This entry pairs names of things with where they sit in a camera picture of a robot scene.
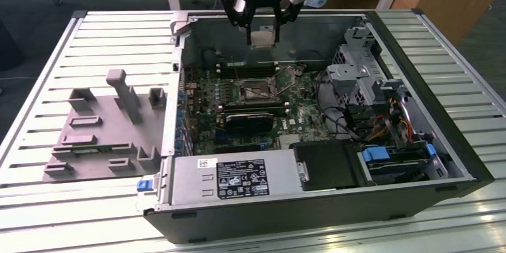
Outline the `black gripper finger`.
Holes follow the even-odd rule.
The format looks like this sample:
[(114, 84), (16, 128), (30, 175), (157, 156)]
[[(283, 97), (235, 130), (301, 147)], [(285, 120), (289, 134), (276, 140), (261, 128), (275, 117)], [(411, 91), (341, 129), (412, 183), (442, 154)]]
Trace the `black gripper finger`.
[(245, 30), (245, 42), (251, 45), (251, 22), (255, 5), (251, 0), (219, 0), (232, 26)]
[(288, 22), (293, 22), (297, 18), (299, 12), (303, 7), (303, 2), (292, 4), (289, 0), (281, 0), (280, 3), (272, 8), (273, 10), (273, 42), (280, 41), (280, 26)]

